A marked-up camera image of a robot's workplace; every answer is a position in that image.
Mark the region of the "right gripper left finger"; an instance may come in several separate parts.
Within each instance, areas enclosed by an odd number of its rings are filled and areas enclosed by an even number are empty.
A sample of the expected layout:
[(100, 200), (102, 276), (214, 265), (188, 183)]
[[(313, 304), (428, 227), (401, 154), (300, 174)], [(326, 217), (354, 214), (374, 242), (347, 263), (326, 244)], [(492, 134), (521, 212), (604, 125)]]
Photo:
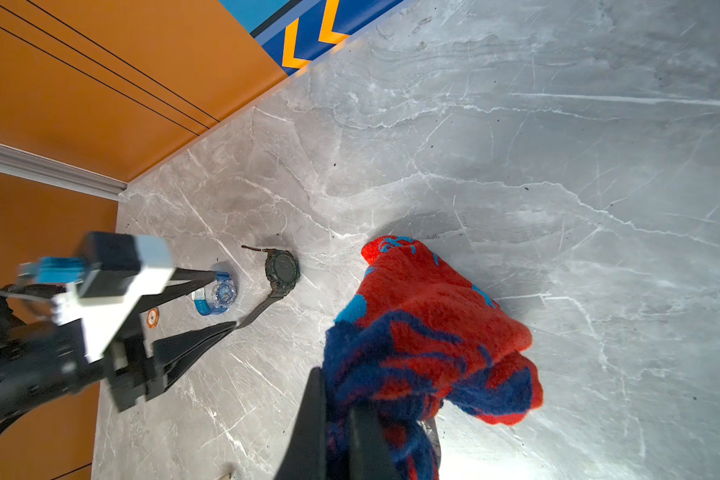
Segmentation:
[(291, 439), (274, 479), (326, 479), (326, 392), (319, 367), (309, 373)]

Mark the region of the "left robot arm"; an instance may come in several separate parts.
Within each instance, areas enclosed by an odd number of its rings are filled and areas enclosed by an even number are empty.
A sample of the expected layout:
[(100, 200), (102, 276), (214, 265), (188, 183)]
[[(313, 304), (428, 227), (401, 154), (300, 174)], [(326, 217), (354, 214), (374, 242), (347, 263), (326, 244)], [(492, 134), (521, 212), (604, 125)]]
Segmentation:
[(209, 273), (182, 269), (179, 281), (140, 298), (125, 316), (102, 357), (85, 355), (83, 324), (27, 324), (10, 298), (48, 302), (58, 287), (8, 285), (0, 289), (0, 435), (23, 415), (65, 395), (104, 381), (118, 411), (168, 391), (211, 347), (232, 333), (234, 321), (184, 332), (145, 346), (142, 314), (210, 283)]

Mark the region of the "red and blue cloth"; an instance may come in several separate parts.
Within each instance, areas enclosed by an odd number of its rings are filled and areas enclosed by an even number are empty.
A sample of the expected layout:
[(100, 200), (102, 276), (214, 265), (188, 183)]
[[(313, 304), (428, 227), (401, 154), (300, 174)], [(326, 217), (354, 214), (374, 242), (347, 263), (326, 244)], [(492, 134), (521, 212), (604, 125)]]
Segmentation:
[(327, 331), (327, 470), (348, 475), (348, 414), (376, 410), (403, 479), (435, 479), (424, 423), (450, 402), (486, 423), (515, 425), (543, 403), (532, 336), (473, 282), (418, 240), (363, 247), (365, 276)]

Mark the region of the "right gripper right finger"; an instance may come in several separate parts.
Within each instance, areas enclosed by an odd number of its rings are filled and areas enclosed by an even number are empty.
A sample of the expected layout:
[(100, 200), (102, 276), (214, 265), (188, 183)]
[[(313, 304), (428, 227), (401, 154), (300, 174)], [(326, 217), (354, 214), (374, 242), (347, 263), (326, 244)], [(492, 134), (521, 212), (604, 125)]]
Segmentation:
[(378, 415), (370, 404), (359, 404), (350, 408), (348, 444), (350, 479), (400, 479)]

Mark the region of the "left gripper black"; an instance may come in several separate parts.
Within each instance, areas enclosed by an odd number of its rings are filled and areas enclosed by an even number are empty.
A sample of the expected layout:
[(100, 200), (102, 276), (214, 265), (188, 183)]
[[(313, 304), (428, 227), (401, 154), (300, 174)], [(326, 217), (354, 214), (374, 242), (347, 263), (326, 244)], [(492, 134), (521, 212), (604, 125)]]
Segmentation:
[(233, 332), (237, 323), (222, 322), (156, 340), (146, 355), (141, 315), (216, 280), (213, 270), (177, 268), (160, 293), (142, 294), (117, 331), (126, 365), (115, 366), (110, 352), (90, 363), (85, 357), (78, 321), (58, 326), (39, 321), (26, 324), (7, 303), (13, 294), (0, 290), (0, 427), (29, 411), (106, 380), (120, 410), (139, 397), (150, 400), (168, 390), (210, 348)]

